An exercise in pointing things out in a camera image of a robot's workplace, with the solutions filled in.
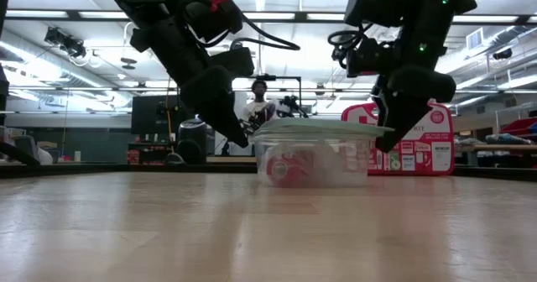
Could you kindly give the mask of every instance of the clear plastic container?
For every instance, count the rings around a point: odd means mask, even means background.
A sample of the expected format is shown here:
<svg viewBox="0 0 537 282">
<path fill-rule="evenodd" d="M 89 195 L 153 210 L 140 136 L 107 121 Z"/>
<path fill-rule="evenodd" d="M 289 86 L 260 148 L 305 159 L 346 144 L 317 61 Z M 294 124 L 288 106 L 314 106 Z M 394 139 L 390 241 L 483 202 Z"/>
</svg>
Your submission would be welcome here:
<svg viewBox="0 0 537 282">
<path fill-rule="evenodd" d="M 371 142 L 386 128 L 291 120 L 265 123 L 255 133 L 258 176 L 264 184 L 310 188 L 366 183 Z"/>
</svg>

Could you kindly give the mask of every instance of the laboratory room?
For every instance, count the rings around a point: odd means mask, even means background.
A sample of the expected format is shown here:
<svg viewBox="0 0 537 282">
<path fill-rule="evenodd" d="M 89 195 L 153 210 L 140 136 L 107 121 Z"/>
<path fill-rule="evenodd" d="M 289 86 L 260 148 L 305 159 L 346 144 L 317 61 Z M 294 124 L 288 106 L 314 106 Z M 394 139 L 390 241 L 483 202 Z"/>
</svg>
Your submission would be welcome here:
<svg viewBox="0 0 537 282">
<path fill-rule="evenodd" d="M 0 0 L 0 281 L 537 281 L 535 0 Z"/>
</svg>

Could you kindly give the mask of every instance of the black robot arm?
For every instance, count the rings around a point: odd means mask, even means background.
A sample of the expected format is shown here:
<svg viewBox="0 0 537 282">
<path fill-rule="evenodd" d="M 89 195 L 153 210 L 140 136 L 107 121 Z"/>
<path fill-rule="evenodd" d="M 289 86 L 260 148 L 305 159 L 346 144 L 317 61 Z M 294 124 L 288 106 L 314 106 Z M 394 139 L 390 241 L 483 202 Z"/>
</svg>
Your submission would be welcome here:
<svg viewBox="0 0 537 282">
<path fill-rule="evenodd" d="M 232 80 L 252 75 L 250 50 L 234 44 L 227 52 L 209 56 L 206 48 L 240 31 L 243 20 L 257 31 L 260 29 L 242 14 L 233 0 L 114 1 L 138 27 L 133 31 L 131 45 L 139 52 L 153 50 L 180 88 L 185 106 L 231 141 L 248 146 L 233 111 Z M 278 42 L 283 45 L 271 46 L 300 49 L 290 42 Z"/>
<path fill-rule="evenodd" d="M 378 73 L 371 92 L 378 125 L 394 131 L 378 138 L 377 148 L 392 149 L 430 110 L 431 98 L 451 101 L 456 83 L 435 72 L 436 62 L 446 53 L 443 44 L 455 14 L 476 7 L 475 0 L 349 0 L 345 23 L 357 29 L 336 32 L 328 42 L 347 77 Z M 370 39 L 366 31 L 373 24 L 400 27 L 399 37 L 382 43 Z"/>
</svg>

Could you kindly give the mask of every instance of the table surface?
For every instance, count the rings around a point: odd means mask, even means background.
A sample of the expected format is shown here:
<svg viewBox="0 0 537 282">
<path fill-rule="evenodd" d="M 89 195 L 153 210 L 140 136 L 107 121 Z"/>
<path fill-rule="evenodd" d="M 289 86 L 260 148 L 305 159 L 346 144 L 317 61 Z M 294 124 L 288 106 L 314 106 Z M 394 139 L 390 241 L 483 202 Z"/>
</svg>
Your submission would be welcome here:
<svg viewBox="0 0 537 282">
<path fill-rule="evenodd" d="M 457 152 L 473 152 L 473 151 L 529 151 L 537 152 L 537 144 L 472 144 L 472 145 L 457 145 Z"/>
<path fill-rule="evenodd" d="M 256 175 L 0 180 L 2 282 L 537 281 L 537 186 Z"/>
</svg>

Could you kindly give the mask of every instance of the red display stand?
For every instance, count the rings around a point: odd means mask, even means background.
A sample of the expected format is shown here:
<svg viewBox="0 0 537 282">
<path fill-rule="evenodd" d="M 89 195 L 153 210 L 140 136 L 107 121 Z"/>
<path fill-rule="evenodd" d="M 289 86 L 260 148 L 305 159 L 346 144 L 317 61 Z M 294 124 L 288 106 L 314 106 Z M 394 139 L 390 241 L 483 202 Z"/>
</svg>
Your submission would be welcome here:
<svg viewBox="0 0 537 282">
<path fill-rule="evenodd" d="M 371 148 L 370 175 L 449 175 L 453 171 L 455 145 L 451 112 L 440 104 L 429 105 L 433 109 L 389 153 Z M 375 108 L 374 103 L 349 107 L 341 120 L 375 125 Z"/>
</svg>

